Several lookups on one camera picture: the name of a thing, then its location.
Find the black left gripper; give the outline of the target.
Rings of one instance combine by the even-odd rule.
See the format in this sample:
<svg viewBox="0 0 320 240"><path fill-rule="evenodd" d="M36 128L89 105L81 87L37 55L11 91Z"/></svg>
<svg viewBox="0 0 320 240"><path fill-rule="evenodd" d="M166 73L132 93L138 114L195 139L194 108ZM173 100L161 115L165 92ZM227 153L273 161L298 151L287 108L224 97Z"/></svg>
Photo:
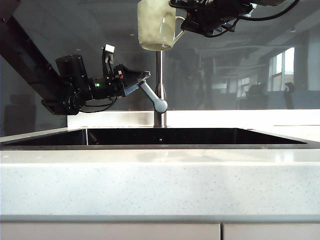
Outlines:
<svg viewBox="0 0 320 240"><path fill-rule="evenodd" d="M111 97L124 98L137 89L142 89L146 93L148 91L146 79L149 77L149 71L132 70L123 64L116 65L111 71L104 63L102 76L89 79L91 95L94 100L102 100Z"/></svg>

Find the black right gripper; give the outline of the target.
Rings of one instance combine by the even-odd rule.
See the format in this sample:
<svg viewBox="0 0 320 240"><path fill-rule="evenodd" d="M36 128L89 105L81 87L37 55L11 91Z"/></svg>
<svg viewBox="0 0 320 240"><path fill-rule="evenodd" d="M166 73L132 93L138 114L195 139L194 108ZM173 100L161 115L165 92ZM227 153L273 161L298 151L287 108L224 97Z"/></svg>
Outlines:
<svg viewBox="0 0 320 240"><path fill-rule="evenodd" d="M170 0L169 5L177 9L191 9L197 0ZM238 16L249 14L253 5L249 0L206 0L199 4L194 14L187 14L181 29L211 38L214 30Z"/></svg>

